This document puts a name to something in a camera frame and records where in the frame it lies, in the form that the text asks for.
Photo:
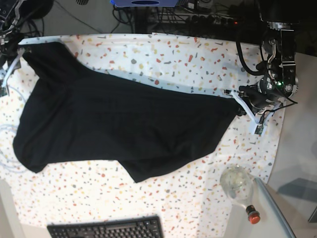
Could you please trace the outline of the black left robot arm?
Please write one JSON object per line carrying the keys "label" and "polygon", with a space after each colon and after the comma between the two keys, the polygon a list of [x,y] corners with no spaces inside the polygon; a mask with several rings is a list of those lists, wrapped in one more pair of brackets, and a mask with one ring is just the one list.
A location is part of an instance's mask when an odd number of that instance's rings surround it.
{"label": "black left robot arm", "polygon": [[259,26],[264,30],[260,55],[267,53],[267,58],[262,58],[256,70],[247,66],[241,47],[243,28],[237,33],[236,48],[245,71],[259,76],[260,80],[253,85],[239,86],[238,90],[225,90],[224,94],[240,105],[239,115],[249,116],[251,134],[263,135],[274,113],[288,107],[286,101],[290,106],[297,104],[291,96],[298,91],[293,25],[299,20],[284,0],[257,0],[255,4],[261,20]]}

